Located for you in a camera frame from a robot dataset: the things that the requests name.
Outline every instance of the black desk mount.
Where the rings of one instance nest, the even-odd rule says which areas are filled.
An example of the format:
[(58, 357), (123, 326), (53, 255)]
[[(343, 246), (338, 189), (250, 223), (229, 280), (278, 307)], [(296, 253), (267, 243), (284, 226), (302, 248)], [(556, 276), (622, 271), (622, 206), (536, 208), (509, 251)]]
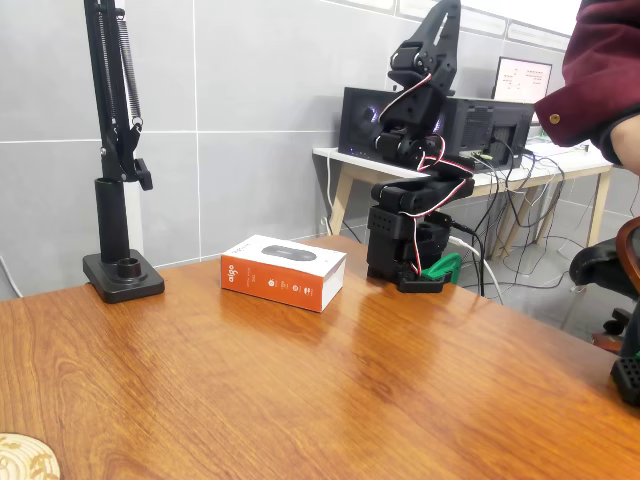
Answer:
[(123, 182), (140, 182), (143, 190), (151, 190), (153, 184), (144, 161), (134, 159), (142, 117), (125, 12), (114, 0), (85, 0), (84, 8), (102, 138), (102, 178), (95, 181), (100, 253), (84, 257), (83, 271), (104, 302), (119, 303), (164, 292), (163, 278), (129, 248)]

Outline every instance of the wooden table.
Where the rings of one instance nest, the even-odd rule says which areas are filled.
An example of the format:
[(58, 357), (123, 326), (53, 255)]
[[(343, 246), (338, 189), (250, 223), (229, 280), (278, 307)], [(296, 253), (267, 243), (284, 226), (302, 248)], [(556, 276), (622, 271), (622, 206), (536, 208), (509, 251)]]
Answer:
[[(550, 153), (552, 150), (545, 147), (552, 147), (556, 153)], [(604, 207), (609, 193), (609, 184), (611, 180), (611, 172), (613, 164), (604, 159), (602, 154), (595, 147), (591, 147), (589, 152), (584, 150), (576, 150), (574, 148), (561, 148), (555, 145), (529, 145), (528, 148), (534, 150), (539, 156), (551, 156), (558, 162), (560, 168), (565, 172), (566, 180), (573, 180), (581, 177), (598, 176), (597, 190), (595, 195), (595, 203), (591, 214), (591, 223), (589, 225), (589, 236), (587, 238), (587, 246), (598, 243), (600, 235), (600, 227), (602, 225), (602, 217)], [(335, 160), (342, 163), (338, 186), (336, 188), (336, 196), (333, 200), (333, 212), (331, 215), (330, 225), (331, 231), (339, 234), (344, 220), (344, 214), (349, 201), (349, 194), (354, 180), (359, 180), (369, 184), (376, 184), (395, 180), (398, 178), (421, 178), (426, 177), (424, 173), (416, 172), (406, 168), (396, 167), (386, 163), (375, 162), (365, 158), (354, 157), (339, 153), (337, 148), (314, 148), (313, 153), (321, 157), (327, 158), (327, 161)], [(523, 160), (523, 167), (514, 169), (509, 178), (509, 187), (517, 188), (518, 185), (527, 177), (531, 168), (530, 160)], [(562, 180), (560, 171), (546, 162), (544, 168), (535, 168), (532, 171), (531, 178), (526, 182), (526, 195), (522, 199), (522, 203), (518, 210), (518, 218), (520, 224), (525, 221), (531, 202), (538, 196), (539, 187), (547, 183), (558, 183)], [(486, 197), (490, 193), (496, 192), (495, 179), (493, 174), (480, 173), (474, 176), (476, 182), (475, 190), (471, 197)], [(506, 191), (506, 185), (503, 180), (500, 181), (500, 192)], [(494, 248), (490, 250), (492, 253), (489, 257), (495, 257), (498, 254), (502, 256), (508, 255), (513, 247), (513, 242), (518, 232), (518, 224), (513, 221), (511, 209), (507, 209), (501, 222), (500, 231), (497, 234), (497, 241)], [(551, 227), (551, 219), (553, 215), (547, 215), (546, 220), (542, 223), (541, 228), (536, 236), (536, 242), (542, 243)]]
[(0, 432), (50, 445), (65, 480), (640, 476), (613, 355), (312, 243), (348, 253), (323, 314), (221, 291), (217, 260), (126, 304), (90, 286), (0, 303)]

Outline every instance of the red and white wire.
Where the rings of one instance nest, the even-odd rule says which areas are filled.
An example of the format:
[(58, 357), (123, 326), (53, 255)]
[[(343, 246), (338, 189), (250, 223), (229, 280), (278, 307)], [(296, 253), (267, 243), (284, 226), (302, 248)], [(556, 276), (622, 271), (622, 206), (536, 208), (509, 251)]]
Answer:
[[(436, 135), (436, 137), (438, 137), (440, 139), (440, 142), (442, 143), (442, 148), (440, 148), (440, 153), (438, 154), (438, 158), (436, 157), (427, 157), (426, 152), (422, 154), (422, 160), (420, 160), (420, 164), (418, 165), (418, 172), (422, 172), (423, 170), (426, 170), (427, 168), (431, 168), (433, 166), (435, 166), (438, 163), (444, 163), (447, 164), (449, 166), (452, 167), (456, 167), (460, 170), (462, 170), (463, 172), (467, 172), (467, 173), (473, 173), (473, 170), (464, 167), (456, 162), (452, 162), (451, 160), (445, 160), (444, 158), (444, 152), (446, 149), (446, 142), (444, 140), (444, 138), (442, 138), (440, 135)], [(424, 161), (425, 160), (435, 160), (434, 163), (432, 163), (431, 165), (425, 165)]]
[(429, 82), (429, 80), (431, 80), (431, 74), (428, 74), (426, 77), (424, 77), (422, 80), (420, 80), (418, 83), (416, 83), (410, 89), (405, 90), (404, 92), (402, 92), (402, 94), (400, 96), (398, 96), (398, 98), (393, 100), (389, 105), (387, 105), (386, 108), (382, 111), (382, 113), (378, 116), (378, 123), (381, 122), (382, 116), (385, 113), (387, 113), (387, 110), (389, 110), (397, 101), (399, 101), (401, 98), (407, 96), (408, 94), (410, 94), (414, 90), (420, 88), (422, 85), (424, 85), (425, 83)]
[(418, 251), (418, 218), (426, 217), (427, 215), (432, 214), (437, 209), (445, 205), (456, 193), (458, 193), (458, 190), (460, 190), (465, 185), (465, 183), (467, 183), (467, 180), (466, 179), (462, 180), (462, 182), (460, 182), (460, 184), (456, 188), (451, 190), (451, 193), (449, 193), (449, 195), (447, 195), (437, 205), (435, 205), (434, 207), (431, 207), (426, 212), (417, 213), (415, 215), (407, 212), (400, 212), (403, 215), (407, 215), (413, 218), (413, 249), (416, 252), (416, 263), (418, 264), (418, 266), (416, 267), (413, 263), (411, 263), (411, 268), (413, 269), (414, 272), (416, 272), (418, 276), (422, 275), (422, 265), (420, 264), (420, 252)]

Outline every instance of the hand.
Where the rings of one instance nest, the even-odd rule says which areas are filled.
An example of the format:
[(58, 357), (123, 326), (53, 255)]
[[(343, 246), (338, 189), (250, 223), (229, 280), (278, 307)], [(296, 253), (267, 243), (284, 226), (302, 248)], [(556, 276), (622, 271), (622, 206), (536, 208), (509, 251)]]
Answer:
[(624, 168), (640, 176), (640, 115), (616, 125), (611, 143)]

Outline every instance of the computer mouse image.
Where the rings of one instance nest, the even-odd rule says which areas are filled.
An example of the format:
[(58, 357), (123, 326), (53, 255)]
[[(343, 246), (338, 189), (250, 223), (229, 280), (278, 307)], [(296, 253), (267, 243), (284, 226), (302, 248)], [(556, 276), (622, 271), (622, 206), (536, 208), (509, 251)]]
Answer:
[(315, 253), (307, 252), (306, 250), (298, 250), (296, 248), (280, 247), (278, 245), (271, 245), (262, 250), (265, 255), (272, 255), (274, 257), (282, 257), (289, 260), (295, 260), (296, 262), (311, 262), (318, 258)]

